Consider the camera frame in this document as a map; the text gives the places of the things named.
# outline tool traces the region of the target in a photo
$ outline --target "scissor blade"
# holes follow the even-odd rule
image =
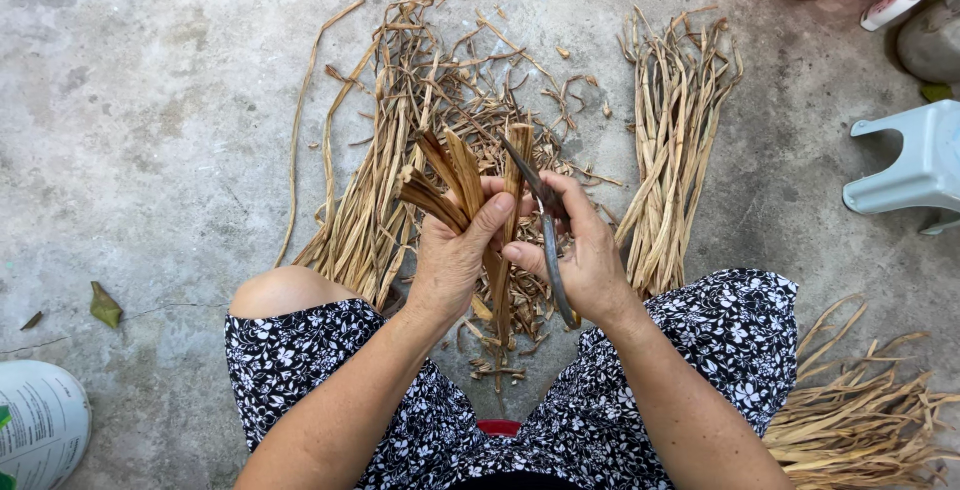
[[[507,150],[507,153],[510,154],[510,158],[513,160],[513,163],[516,164],[517,168],[520,169],[520,174],[523,176],[523,179],[530,184],[530,191],[534,193],[535,196],[541,197],[541,192],[544,188],[544,181],[541,180],[540,175],[530,164],[523,160],[521,153],[510,144],[510,141],[507,140],[507,137],[501,132],[497,132],[496,136],[500,139],[500,143],[503,144],[503,148]]]

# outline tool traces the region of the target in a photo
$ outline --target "red stool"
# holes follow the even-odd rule
[[[477,421],[487,435],[515,437],[517,430],[521,429],[521,424],[517,421],[508,421],[506,419],[480,419]]]

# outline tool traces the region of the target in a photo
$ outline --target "floral pattern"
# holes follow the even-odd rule
[[[645,302],[683,358],[763,435],[793,388],[797,285],[730,269]],[[226,360],[246,444],[386,323],[363,300],[269,319],[226,316]],[[444,489],[496,472],[551,474],[582,488],[673,488],[643,427],[617,351],[599,328],[514,438],[490,437],[464,393],[429,359],[393,414],[356,487]]]

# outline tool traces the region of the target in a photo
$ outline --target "crack in concrete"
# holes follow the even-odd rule
[[[120,323],[123,323],[123,322],[125,322],[125,321],[129,321],[129,320],[131,320],[131,319],[136,319],[136,318],[138,318],[138,317],[140,317],[140,316],[145,316],[145,315],[151,314],[151,313],[153,313],[153,312],[159,312],[159,311],[165,310],[165,309],[167,309],[167,308],[172,308],[172,307],[174,307],[174,306],[203,306],[203,307],[206,307],[206,308],[222,308],[222,307],[228,306],[228,305],[230,305],[229,302],[221,302],[221,303],[219,303],[219,304],[205,304],[205,303],[202,303],[202,302],[173,302],[173,303],[171,303],[171,304],[164,304],[164,305],[162,305],[162,306],[159,307],[159,308],[154,308],[153,310],[147,310],[147,311],[145,311],[145,312],[140,312],[140,313],[136,314],[135,316],[130,316],[130,317],[126,318],[126,319],[122,319],[122,320],[120,320]]]
[[[69,338],[69,336],[64,336],[64,337],[61,337],[61,338],[56,338],[55,340],[50,340],[49,342],[44,342],[44,343],[42,343],[42,344],[37,344],[37,345],[35,345],[35,346],[29,346],[29,347],[26,347],[26,348],[11,349],[11,350],[9,350],[9,351],[0,351],[0,354],[16,353],[17,351],[22,351],[22,350],[24,350],[24,349],[42,348],[43,346],[49,346],[50,344],[55,344],[56,342],[59,342],[60,340],[66,340],[67,338]]]
[[[136,314],[135,316],[130,316],[130,317],[126,318],[126,319],[122,319],[122,320],[120,320],[120,323],[124,323],[124,322],[126,322],[126,321],[130,321],[130,320],[136,319],[136,318],[138,318],[138,317],[140,317],[140,316],[147,315],[147,314],[151,314],[151,313],[153,313],[153,312],[159,312],[159,311],[164,310],[164,309],[166,309],[166,308],[172,308],[172,307],[174,307],[174,306],[203,306],[203,307],[207,307],[207,308],[222,308],[222,307],[224,307],[224,306],[229,306],[229,305],[230,305],[229,302],[222,302],[222,303],[220,303],[220,304],[204,304],[204,303],[202,303],[202,302],[174,302],[174,303],[171,303],[171,304],[164,304],[164,305],[162,305],[162,306],[159,307],[159,308],[154,308],[153,310],[147,310],[147,311],[145,311],[145,312],[141,312],[141,313],[139,313],[139,314]],[[11,353],[16,353],[16,352],[18,352],[18,351],[22,351],[22,350],[26,350],[26,349],[42,348],[42,347],[44,347],[44,346],[49,346],[50,344],[55,344],[56,342],[59,342],[60,340],[66,340],[67,338],[72,338],[72,337],[73,337],[73,335],[63,336],[63,337],[60,337],[60,338],[56,338],[55,340],[50,340],[49,342],[44,342],[44,343],[42,343],[42,344],[37,344],[37,345],[35,345],[35,346],[27,346],[26,348],[11,349],[11,350],[9,350],[9,351],[0,351],[0,354],[11,354]]]

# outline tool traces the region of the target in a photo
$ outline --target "light blue plastic stool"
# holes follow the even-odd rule
[[[940,222],[920,233],[935,235],[960,226],[960,102],[943,100],[876,121],[853,125],[851,136],[895,129],[903,150],[884,171],[843,187],[853,212],[873,214],[907,206],[946,209]]]

